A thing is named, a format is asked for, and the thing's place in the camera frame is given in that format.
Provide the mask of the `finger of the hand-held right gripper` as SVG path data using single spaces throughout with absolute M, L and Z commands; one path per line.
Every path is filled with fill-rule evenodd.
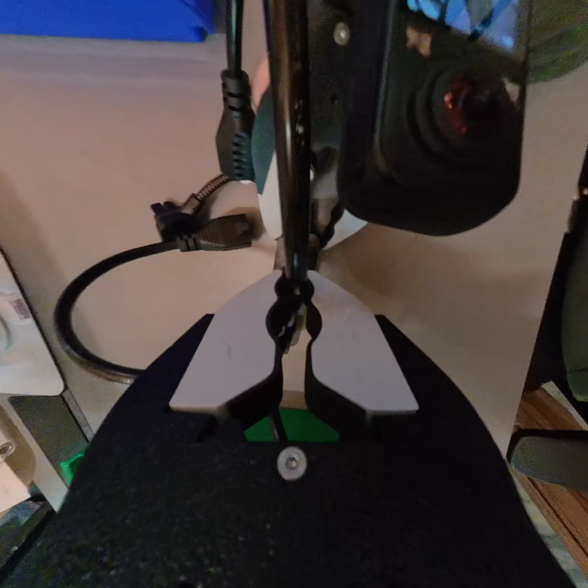
M 281 196 L 276 158 L 272 158 L 264 181 L 257 184 L 258 202 L 264 228 L 273 240 L 283 235 Z
M 337 191 L 337 168 L 320 173 L 311 184 L 311 233 L 324 251 L 356 234 L 367 224 L 345 209 Z

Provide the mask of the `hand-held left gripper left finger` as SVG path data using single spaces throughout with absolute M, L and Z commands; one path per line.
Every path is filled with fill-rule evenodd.
M 281 277 L 272 271 L 214 314 L 169 401 L 171 410 L 232 418 L 246 429 L 279 407 L 282 352 L 268 317 Z

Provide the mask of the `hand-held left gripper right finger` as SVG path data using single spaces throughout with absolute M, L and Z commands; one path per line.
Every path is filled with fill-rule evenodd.
M 355 295 L 311 270 L 307 275 L 305 401 L 341 435 L 370 435 L 419 404 L 376 316 Z

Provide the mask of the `blue plastic bin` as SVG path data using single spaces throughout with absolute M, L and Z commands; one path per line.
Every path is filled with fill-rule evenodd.
M 1 1 L 1 33 L 200 43 L 217 13 L 216 1 Z

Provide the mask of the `person's right hand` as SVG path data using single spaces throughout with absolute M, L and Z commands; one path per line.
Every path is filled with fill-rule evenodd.
M 255 112 L 259 109 L 261 100 L 269 89 L 269 85 L 269 55 L 266 54 L 258 61 L 251 77 L 251 104 Z

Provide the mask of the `green plastic bin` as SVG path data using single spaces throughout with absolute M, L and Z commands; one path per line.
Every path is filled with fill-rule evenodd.
M 306 410 L 280 408 L 280 416 L 286 436 L 291 442 L 334 443 L 339 440 L 338 432 Z M 273 441 L 270 419 L 265 417 L 249 427 L 245 430 L 245 437 L 248 442 Z M 85 455 L 86 447 L 84 446 L 80 451 L 59 463 L 59 471 L 67 486 L 74 478 Z

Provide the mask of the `white stand base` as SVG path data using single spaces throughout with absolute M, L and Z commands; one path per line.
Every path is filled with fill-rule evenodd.
M 1 252 L 1 393 L 59 396 L 64 390 L 51 350 Z

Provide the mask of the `black mesh office chair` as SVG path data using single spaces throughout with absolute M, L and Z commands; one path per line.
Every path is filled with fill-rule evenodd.
M 587 153 L 527 372 L 527 382 L 552 382 L 587 422 Z M 507 460 L 547 483 L 587 490 L 587 430 L 513 434 Z

